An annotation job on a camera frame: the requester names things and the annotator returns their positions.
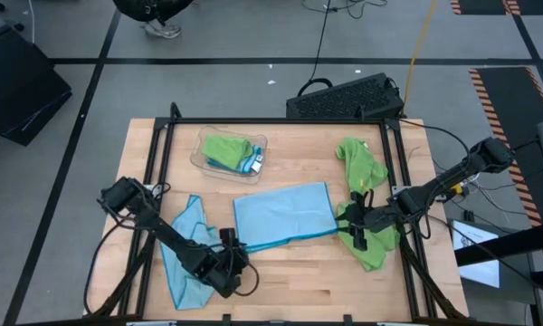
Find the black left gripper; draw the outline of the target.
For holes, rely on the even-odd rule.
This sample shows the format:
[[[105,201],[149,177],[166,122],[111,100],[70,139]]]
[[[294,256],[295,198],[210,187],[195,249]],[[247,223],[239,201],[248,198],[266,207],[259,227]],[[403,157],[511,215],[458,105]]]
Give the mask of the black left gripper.
[[[199,265],[198,279],[228,298],[240,287],[241,274],[249,258],[241,245],[212,244],[203,247],[205,259]]]

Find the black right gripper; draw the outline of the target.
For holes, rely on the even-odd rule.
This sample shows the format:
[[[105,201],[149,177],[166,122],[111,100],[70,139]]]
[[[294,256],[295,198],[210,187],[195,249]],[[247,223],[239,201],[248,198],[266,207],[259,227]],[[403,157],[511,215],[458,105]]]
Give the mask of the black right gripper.
[[[373,207],[362,207],[355,203],[351,209],[345,209],[338,215],[338,232],[350,233],[353,237],[354,248],[359,251],[367,250],[365,231],[379,233],[385,228],[393,225],[400,214],[400,210],[391,205]]]

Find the blue microfiber towel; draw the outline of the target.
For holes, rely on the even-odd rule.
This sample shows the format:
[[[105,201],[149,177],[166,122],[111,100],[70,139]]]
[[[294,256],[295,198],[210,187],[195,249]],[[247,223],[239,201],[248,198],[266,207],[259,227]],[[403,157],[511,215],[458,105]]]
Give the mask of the blue microfiber towel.
[[[221,243],[217,228],[206,224],[203,202],[197,195],[189,197],[186,209],[173,220],[171,227],[185,239],[194,240],[201,245]],[[214,288],[200,283],[188,273],[175,252],[165,244],[160,244],[160,250],[175,308],[179,311],[203,309],[213,295]]]
[[[258,174],[262,168],[263,151],[260,146],[252,145],[252,155],[244,158],[236,168],[229,168],[212,158],[208,158],[206,162],[211,167],[232,171],[240,175]]]
[[[250,253],[336,232],[324,182],[277,188],[233,201],[239,240]]]

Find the green microfiber towel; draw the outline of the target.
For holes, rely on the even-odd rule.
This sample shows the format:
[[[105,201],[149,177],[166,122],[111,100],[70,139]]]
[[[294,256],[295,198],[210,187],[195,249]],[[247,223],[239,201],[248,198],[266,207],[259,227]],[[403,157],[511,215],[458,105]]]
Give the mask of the green microfiber towel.
[[[202,153],[226,168],[237,169],[253,154],[253,147],[248,139],[207,135]]]
[[[363,184],[373,190],[388,178],[387,167],[374,158],[366,142],[361,139],[344,138],[336,148],[336,156],[344,161],[345,179],[351,192],[365,195],[369,190],[364,190]]]
[[[347,231],[338,231],[338,237],[344,246],[361,262],[367,272],[381,269],[386,261],[386,254],[394,251],[400,241],[400,234],[394,226],[374,233],[369,229],[364,230],[367,240],[367,250],[357,250],[353,245],[353,237]]]

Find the clear plastic bin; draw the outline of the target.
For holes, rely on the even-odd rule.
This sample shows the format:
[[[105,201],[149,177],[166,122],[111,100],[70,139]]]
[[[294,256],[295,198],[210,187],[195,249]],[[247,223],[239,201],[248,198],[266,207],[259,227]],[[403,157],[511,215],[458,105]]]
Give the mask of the clear plastic bin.
[[[190,156],[191,163],[197,168],[199,168],[205,175],[209,177],[218,177],[221,179],[226,179],[226,180],[230,180],[234,182],[240,182],[244,184],[256,184],[259,181],[262,168],[263,168],[263,163],[262,163],[262,168],[258,174],[252,173],[250,175],[240,175],[237,173],[233,173],[232,171],[211,167],[206,162],[207,157],[202,153],[202,147],[205,144],[205,137],[207,135],[217,135],[217,136],[248,139],[252,145],[257,145],[262,148],[263,163],[264,163],[265,150],[268,145],[268,140],[262,134],[249,135],[249,134],[231,132],[229,130],[224,130],[224,129],[217,129],[213,126],[205,126],[200,129],[199,134],[197,136],[197,140],[195,142],[194,149],[192,150],[192,154]]]

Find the black perforated computer case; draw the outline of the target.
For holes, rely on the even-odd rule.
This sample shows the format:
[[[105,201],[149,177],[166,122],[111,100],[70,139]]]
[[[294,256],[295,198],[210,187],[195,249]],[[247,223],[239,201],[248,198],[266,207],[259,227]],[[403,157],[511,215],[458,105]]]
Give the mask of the black perforated computer case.
[[[399,88],[384,73],[339,85],[325,78],[311,79],[286,100],[287,118],[395,118],[404,108]]]

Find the white paper sheet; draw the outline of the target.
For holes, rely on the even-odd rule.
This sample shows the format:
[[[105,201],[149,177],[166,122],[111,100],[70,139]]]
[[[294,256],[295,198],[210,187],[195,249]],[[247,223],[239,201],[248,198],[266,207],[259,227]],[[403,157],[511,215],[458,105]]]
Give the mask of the white paper sheet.
[[[452,222],[452,247],[454,251],[497,239],[494,233],[482,230],[460,221]],[[500,287],[500,263],[492,260],[484,263],[465,265],[459,268],[461,278],[482,283],[493,288]]]

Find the black metal beam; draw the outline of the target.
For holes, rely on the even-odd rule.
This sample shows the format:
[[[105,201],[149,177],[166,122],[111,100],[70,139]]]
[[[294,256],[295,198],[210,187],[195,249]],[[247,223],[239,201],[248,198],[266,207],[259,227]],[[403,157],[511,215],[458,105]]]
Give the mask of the black metal beam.
[[[455,251],[458,266],[484,263],[543,249],[543,225],[518,231],[482,243],[473,243]]]

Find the hazard-striped black floor mat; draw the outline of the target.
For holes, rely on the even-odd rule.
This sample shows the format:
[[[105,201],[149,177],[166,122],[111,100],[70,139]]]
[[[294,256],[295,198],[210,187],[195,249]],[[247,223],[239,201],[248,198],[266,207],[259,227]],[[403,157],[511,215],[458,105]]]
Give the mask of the hazard-striped black floor mat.
[[[501,0],[450,0],[455,14],[468,15],[504,15],[506,6]]]
[[[510,177],[529,222],[543,225],[543,90],[529,67],[471,68],[473,87],[491,132],[515,151]]]
[[[513,14],[543,15],[543,0],[505,0]]]

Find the person's foot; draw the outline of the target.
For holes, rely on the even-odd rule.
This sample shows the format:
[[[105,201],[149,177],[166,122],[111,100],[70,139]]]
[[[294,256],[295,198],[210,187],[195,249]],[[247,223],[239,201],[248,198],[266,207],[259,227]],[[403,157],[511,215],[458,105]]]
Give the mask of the person's foot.
[[[142,25],[145,32],[151,36],[173,39],[181,34],[181,28],[172,24],[162,24],[158,20],[146,22]]]

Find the black cart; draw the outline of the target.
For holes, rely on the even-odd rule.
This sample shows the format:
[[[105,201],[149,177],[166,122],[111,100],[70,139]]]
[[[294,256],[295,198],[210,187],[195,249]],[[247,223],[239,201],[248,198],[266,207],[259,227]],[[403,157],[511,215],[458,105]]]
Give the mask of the black cart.
[[[70,85],[37,46],[0,28],[0,136],[29,145],[71,96]]]

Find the person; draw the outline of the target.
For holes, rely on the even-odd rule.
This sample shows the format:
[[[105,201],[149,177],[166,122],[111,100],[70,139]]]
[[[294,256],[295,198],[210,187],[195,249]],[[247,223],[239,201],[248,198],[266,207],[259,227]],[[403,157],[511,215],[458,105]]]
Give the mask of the person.
[[[194,0],[112,0],[124,15],[139,22],[166,21],[190,6]]]

